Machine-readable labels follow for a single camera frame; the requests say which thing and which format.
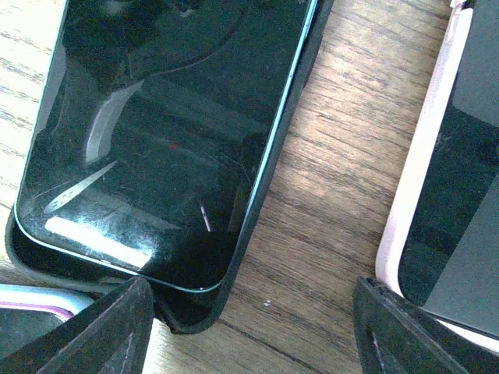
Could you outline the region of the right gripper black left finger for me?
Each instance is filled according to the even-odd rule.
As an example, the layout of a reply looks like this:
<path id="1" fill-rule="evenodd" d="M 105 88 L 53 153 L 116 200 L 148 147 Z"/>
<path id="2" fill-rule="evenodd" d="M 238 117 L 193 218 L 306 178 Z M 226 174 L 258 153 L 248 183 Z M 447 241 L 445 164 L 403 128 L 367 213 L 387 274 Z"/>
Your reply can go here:
<path id="1" fill-rule="evenodd" d="M 50 333 L 1 360 L 2 373 L 141 373 L 154 298 L 134 277 Z"/>

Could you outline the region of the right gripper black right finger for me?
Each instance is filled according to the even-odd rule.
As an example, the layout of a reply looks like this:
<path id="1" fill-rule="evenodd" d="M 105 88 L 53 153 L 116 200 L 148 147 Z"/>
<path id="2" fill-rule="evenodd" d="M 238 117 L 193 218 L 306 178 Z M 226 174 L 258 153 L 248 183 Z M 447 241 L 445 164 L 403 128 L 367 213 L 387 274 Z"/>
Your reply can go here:
<path id="1" fill-rule="evenodd" d="M 364 373 L 498 372 L 496 355 L 372 278 L 357 280 L 353 319 Z"/>

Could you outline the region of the light blue phone case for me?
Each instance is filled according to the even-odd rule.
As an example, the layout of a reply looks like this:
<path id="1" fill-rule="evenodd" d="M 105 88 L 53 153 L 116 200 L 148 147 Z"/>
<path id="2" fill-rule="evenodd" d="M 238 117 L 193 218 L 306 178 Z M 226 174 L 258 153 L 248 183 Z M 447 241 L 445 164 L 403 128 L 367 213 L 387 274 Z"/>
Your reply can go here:
<path id="1" fill-rule="evenodd" d="M 82 292 L 1 284 L 1 309 L 47 312 L 66 322 L 94 303 Z"/>

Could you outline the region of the pink phone case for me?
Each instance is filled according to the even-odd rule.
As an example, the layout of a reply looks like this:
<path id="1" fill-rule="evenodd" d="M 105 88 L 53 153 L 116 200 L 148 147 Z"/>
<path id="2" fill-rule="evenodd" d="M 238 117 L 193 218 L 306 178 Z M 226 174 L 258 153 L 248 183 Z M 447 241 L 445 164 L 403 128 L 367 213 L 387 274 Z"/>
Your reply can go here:
<path id="1" fill-rule="evenodd" d="M 447 30 L 377 251 L 375 264 L 377 279 L 405 299 L 407 298 L 402 294 L 398 282 L 398 267 L 451 97 L 476 2 L 478 1 L 451 3 Z M 465 339 L 489 351 L 497 352 L 498 333 L 492 336 L 429 314 Z"/>

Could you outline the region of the purple-edged smartphone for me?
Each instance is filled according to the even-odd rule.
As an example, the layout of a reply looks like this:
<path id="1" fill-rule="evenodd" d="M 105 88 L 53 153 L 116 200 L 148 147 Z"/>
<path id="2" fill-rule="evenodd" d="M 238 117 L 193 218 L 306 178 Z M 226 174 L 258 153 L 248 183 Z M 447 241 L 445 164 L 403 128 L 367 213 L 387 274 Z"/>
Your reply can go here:
<path id="1" fill-rule="evenodd" d="M 71 312 L 46 305 L 1 302 L 1 358 L 61 326 Z"/>

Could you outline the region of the black smartphone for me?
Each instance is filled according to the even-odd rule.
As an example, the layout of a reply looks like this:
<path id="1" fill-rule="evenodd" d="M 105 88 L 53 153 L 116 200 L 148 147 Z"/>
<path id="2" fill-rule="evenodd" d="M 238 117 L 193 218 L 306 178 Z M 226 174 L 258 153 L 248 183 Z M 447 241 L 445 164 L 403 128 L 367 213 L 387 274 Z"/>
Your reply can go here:
<path id="1" fill-rule="evenodd" d="M 498 333 L 498 4 L 478 1 L 398 267 L 427 312 Z"/>

